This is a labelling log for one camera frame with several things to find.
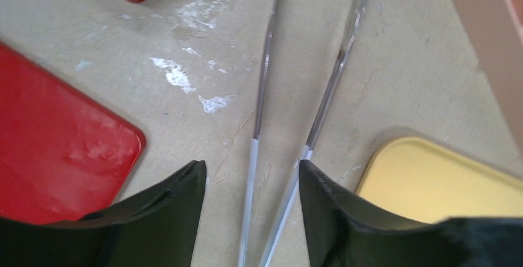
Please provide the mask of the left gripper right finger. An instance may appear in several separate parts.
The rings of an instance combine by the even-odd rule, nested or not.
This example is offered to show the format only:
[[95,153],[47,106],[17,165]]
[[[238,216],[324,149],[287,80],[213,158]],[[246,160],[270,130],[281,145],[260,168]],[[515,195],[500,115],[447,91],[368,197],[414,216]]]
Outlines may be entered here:
[[314,163],[299,163],[311,266],[521,266],[521,218],[425,224],[373,205]]

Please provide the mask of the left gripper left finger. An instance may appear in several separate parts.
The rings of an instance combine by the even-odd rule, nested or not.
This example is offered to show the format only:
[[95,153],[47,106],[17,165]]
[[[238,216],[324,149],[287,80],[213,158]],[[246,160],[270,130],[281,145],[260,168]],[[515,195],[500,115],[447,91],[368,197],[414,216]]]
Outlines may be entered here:
[[1,219],[2,266],[190,266],[207,180],[193,160],[163,181],[76,221]]

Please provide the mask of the red box lid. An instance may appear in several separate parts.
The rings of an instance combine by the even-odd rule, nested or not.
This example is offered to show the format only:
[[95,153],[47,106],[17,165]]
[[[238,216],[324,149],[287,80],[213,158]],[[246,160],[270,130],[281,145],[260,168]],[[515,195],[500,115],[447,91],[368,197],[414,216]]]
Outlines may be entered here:
[[1,44],[1,216],[31,224],[108,207],[144,133]]

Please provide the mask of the metal tongs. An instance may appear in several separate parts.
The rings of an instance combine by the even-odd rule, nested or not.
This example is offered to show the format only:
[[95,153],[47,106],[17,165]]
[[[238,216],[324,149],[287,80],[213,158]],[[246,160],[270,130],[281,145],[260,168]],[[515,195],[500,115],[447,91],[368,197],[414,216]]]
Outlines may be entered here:
[[[270,69],[271,53],[273,47],[273,33],[275,29],[276,14],[278,11],[279,0],[273,0],[271,13],[268,19],[268,26],[265,33],[263,44],[262,62],[260,65],[260,76],[258,81],[257,101],[255,104],[255,121],[253,135],[250,141],[249,165],[245,187],[244,209],[242,216],[241,234],[239,238],[239,253],[237,256],[237,266],[245,266],[247,263],[247,251],[249,241],[250,222],[253,205],[253,195],[255,187],[255,175],[257,172],[257,162],[259,153],[260,135],[262,130],[263,108],[265,102],[266,82]],[[357,29],[364,13],[367,0],[352,0],[347,20],[344,26],[343,38],[340,44],[338,55],[332,69],[331,76],[323,94],[319,109],[311,126],[309,135],[301,153],[302,160],[309,160],[313,155],[324,121],[327,117],[329,106],[334,97],[336,87],[344,72],[352,46],[356,40]],[[278,245],[282,230],[285,227],[290,210],[294,204],[295,197],[299,188],[299,173],[297,167],[292,169],[286,189],[283,193],[281,204],[278,207],[276,216],[261,256],[259,266],[269,266],[271,264],[274,251]]]

